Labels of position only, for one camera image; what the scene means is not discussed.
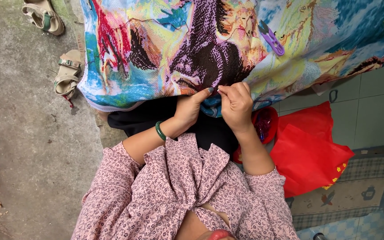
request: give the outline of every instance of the red plastic bag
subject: red plastic bag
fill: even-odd
[[[285,197],[297,196],[337,181],[354,154],[333,143],[328,102],[279,118],[277,141],[270,155],[285,176]]]

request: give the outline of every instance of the sleeve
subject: sleeve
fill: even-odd
[[[290,208],[284,197],[285,177],[281,176],[276,168],[272,172],[260,176],[244,175],[257,201],[264,204],[269,218],[268,223],[275,239],[299,240],[293,226]]]
[[[111,239],[116,221],[131,201],[131,185],[141,168],[122,142],[103,150],[103,160],[82,199],[72,240]]]

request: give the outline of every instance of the black pants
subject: black pants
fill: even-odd
[[[155,126],[157,121],[164,121],[174,116],[177,97],[164,97],[142,103],[129,112],[113,112],[108,116],[108,124],[112,128],[125,131],[132,136]],[[231,157],[238,148],[238,140],[222,117],[215,118],[199,112],[197,122],[186,132],[193,132],[196,136],[198,148],[209,150],[215,144]]]

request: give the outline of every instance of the sandal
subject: sandal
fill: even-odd
[[[57,95],[63,96],[66,100],[73,96],[79,79],[75,76],[81,72],[81,52],[71,50],[60,56],[60,65],[57,77],[54,79],[54,91]]]
[[[51,0],[23,0],[22,12],[28,16],[29,22],[39,29],[54,35],[64,32],[64,24],[51,6]]]

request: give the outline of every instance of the concrete floor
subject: concrete floor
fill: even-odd
[[[69,239],[101,161],[100,131],[81,94],[71,109],[53,92],[59,56],[78,48],[72,8],[53,0],[66,25],[56,37],[22,5],[0,0],[0,240]]]

